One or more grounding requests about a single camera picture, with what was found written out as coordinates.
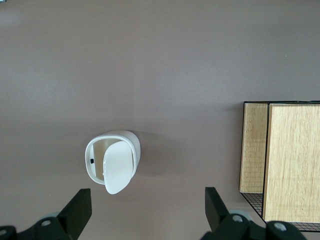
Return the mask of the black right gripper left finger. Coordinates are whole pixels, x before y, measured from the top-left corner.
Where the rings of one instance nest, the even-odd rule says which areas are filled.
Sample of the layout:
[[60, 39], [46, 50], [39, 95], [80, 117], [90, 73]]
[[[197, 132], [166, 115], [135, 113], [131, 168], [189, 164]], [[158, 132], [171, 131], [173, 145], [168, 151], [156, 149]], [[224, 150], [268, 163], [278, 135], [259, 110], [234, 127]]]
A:
[[77, 240], [91, 216], [91, 190], [83, 188], [56, 216], [42, 218], [21, 232], [17, 232], [13, 225], [3, 225], [0, 227], [0, 238], [2, 240]]

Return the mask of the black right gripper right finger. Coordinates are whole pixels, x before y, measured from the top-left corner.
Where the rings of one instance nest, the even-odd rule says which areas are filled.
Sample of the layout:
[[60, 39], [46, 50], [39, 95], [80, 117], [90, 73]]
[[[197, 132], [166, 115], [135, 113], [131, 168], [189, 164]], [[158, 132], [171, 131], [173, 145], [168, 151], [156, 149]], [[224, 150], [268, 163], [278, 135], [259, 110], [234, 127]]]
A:
[[205, 215], [211, 231], [203, 240], [305, 240], [306, 237], [292, 224], [271, 221], [265, 227], [241, 213], [230, 213], [215, 187], [206, 187]]

